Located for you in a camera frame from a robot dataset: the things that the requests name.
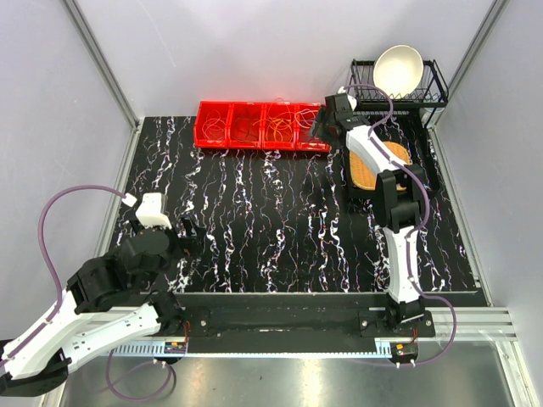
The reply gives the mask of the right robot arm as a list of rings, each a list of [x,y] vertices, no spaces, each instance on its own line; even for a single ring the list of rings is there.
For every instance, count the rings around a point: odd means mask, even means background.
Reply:
[[[373,213],[389,254],[385,325],[400,337],[425,312],[416,268],[418,230],[428,220],[428,194],[420,166],[393,153],[354,108],[355,99],[345,92],[325,97],[311,134],[329,145],[346,146],[375,176]]]

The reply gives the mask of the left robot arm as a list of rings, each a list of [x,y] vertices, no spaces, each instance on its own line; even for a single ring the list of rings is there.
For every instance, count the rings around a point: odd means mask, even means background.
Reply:
[[[90,259],[68,280],[62,304],[20,337],[1,342],[1,394],[36,397],[63,384],[70,373],[132,339],[183,332],[186,321],[174,293],[159,290],[141,306],[98,328],[88,324],[151,287],[159,276],[174,276],[182,259],[202,254],[205,230],[191,220],[186,234],[173,228],[132,224],[135,235]]]

